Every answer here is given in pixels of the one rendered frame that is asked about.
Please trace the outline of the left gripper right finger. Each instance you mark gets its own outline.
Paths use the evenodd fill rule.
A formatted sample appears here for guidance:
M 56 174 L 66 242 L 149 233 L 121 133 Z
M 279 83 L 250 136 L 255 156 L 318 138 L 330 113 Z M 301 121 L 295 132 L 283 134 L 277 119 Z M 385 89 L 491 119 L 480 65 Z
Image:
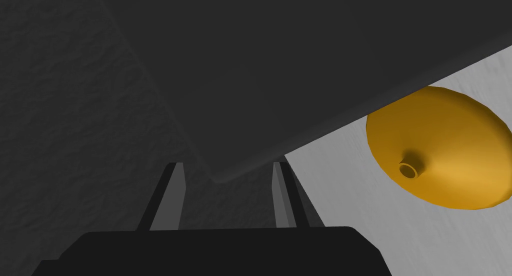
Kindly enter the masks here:
M 287 162 L 274 162 L 271 192 L 277 228 L 309 228 L 295 174 Z

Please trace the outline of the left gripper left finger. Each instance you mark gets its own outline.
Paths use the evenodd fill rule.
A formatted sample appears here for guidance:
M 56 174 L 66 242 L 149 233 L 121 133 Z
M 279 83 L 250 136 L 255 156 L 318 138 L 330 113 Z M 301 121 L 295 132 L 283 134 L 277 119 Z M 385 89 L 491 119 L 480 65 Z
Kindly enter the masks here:
M 170 162 L 159 177 L 137 230 L 178 230 L 185 194 L 184 165 L 182 162 Z

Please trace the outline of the grey door leaf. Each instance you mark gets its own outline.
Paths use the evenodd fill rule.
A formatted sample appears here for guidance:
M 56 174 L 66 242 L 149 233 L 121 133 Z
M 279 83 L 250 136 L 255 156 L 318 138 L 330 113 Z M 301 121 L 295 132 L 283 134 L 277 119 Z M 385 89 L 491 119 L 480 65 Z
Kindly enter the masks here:
M 512 276 L 512 199 L 460 210 L 411 195 L 372 156 L 365 117 L 286 159 L 324 225 L 355 228 L 392 276 Z

